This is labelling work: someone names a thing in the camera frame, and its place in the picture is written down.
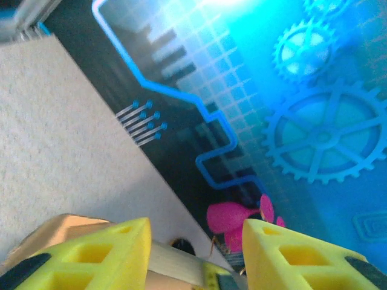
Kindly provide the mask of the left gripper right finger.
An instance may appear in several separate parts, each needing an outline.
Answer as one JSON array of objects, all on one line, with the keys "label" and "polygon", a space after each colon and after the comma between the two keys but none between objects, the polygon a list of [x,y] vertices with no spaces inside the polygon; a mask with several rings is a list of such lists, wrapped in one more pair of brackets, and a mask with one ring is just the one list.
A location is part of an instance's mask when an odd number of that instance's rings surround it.
[{"label": "left gripper right finger", "polygon": [[249,289],[386,289],[363,255],[257,219],[246,219],[242,251]]}]

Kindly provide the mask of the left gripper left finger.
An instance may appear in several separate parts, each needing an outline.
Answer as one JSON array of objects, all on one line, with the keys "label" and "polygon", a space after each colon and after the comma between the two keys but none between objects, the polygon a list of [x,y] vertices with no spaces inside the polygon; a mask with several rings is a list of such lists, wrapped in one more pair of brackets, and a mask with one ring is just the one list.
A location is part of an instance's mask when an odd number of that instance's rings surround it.
[{"label": "left gripper left finger", "polygon": [[149,218],[115,224],[29,255],[1,289],[144,289],[151,244]]}]

